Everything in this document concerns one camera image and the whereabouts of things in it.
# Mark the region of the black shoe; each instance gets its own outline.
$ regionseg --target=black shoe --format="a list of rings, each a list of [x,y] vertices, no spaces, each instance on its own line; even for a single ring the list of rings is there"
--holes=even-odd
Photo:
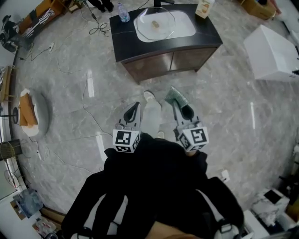
[[[108,12],[112,12],[113,11],[113,8],[114,8],[114,5],[111,3],[111,7],[110,8],[107,8]]]

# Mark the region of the white pants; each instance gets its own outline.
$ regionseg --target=white pants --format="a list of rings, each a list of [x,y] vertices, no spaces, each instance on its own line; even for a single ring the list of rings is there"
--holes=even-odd
[[[141,131],[156,138],[161,123],[161,105],[156,99],[150,99],[143,111]]]

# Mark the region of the plastic bottle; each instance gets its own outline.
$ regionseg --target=plastic bottle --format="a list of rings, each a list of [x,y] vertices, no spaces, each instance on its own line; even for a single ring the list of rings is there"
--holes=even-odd
[[[117,4],[117,10],[122,22],[128,22],[130,20],[130,15],[121,2]]]
[[[202,18],[206,18],[214,3],[215,0],[199,0],[195,13]]]

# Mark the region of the white bottle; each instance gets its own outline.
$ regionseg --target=white bottle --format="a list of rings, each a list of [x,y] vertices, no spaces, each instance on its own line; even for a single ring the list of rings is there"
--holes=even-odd
[[[202,18],[206,18],[214,3],[215,0],[199,0],[195,13]]]

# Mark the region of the black pants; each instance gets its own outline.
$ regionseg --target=black pants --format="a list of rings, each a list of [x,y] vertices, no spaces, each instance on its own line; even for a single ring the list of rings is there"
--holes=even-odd
[[[104,11],[107,8],[108,11],[112,10],[113,4],[110,0],[102,0],[103,5],[101,4],[100,0],[88,0],[91,4],[93,4],[96,8],[100,11]]]

